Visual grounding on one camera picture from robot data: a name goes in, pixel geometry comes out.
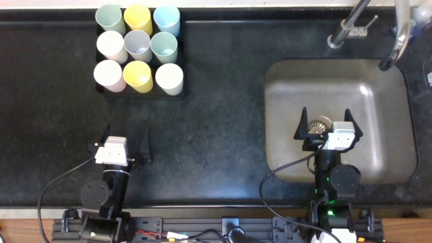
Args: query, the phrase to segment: faucet base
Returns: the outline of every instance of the faucet base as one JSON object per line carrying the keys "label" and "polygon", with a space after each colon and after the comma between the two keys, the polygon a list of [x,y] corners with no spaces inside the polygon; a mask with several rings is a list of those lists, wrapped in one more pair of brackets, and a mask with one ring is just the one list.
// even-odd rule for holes
{"label": "faucet base", "polygon": [[339,49],[339,48],[341,48],[342,45],[344,44],[344,42],[342,41],[342,43],[340,43],[340,44],[338,44],[338,45],[335,45],[335,44],[332,43],[332,41],[331,41],[331,37],[332,37],[332,36],[333,36],[333,35],[330,34],[330,35],[329,35],[329,38],[327,38],[327,44],[328,44],[331,48],[333,48],[333,49]]}

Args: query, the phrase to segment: yellow cup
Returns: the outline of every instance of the yellow cup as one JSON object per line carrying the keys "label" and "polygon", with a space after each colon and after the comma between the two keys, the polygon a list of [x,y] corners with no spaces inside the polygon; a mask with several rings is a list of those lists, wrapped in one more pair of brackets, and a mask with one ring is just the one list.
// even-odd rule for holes
{"label": "yellow cup", "polygon": [[123,79],[132,88],[145,93],[153,88],[153,77],[149,65],[143,61],[131,61],[123,70]]}
{"label": "yellow cup", "polygon": [[124,12],[124,21],[132,30],[142,30],[149,36],[153,32],[150,10],[143,4],[128,7]]}

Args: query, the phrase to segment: white wall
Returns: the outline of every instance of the white wall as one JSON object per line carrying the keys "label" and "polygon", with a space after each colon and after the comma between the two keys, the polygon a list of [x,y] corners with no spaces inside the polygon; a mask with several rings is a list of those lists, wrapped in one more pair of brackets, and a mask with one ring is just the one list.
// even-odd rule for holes
{"label": "white wall", "polygon": [[[409,0],[419,5],[424,0]],[[343,7],[354,6],[358,0],[0,0],[0,9],[22,8],[97,8],[106,3],[127,7],[144,3],[149,7],[176,5],[178,7]],[[369,6],[392,6],[394,0],[372,0]]]}

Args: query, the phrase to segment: sink drain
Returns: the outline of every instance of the sink drain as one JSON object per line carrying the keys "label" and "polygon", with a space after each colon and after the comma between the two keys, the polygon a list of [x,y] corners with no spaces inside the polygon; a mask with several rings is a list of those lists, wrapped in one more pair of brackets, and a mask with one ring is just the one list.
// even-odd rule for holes
{"label": "sink drain", "polygon": [[318,117],[309,119],[308,131],[310,134],[322,134],[330,129],[331,120],[323,115],[319,115]]}

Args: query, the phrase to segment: white cup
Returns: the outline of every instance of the white cup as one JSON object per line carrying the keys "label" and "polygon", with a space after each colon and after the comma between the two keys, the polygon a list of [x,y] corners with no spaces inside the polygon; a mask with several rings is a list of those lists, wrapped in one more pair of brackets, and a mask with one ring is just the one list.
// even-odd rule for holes
{"label": "white cup", "polygon": [[168,32],[159,32],[151,39],[151,50],[161,63],[177,61],[177,39]]}
{"label": "white cup", "polygon": [[124,49],[123,36],[113,30],[102,33],[96,42],[97,49],[110,60],[120,64],[128,59],[128,52]]}
{"label": "white cup", "polygon": [[124,35],[126,26],[124,24],[121,9],[114,4],[106,4],[96,11],[96,22],[106,31],[114,30]]}
{"label": "white cup", "polygon": [[153,57],[150,37],[142,30],[133,30],[124,37],[124,48],[137,61],[149,62]]}
{"label": "white cup", "polygon": [[122,67],[113,60],[98,63],[94,68],[93,76],[96,82],[112,92],[120,92],[126,87]]}
{"label": "white cup", "polygon": [[183,90],[183,71],[174,63],[158,68],[155,78],[156,83],[169,95],[178,95]]}
{"label": "white cup", "polygon": [[153,18],[159,29],[174,36],[180,34],[180,11],[174,6],[158,7],[153,13]]}

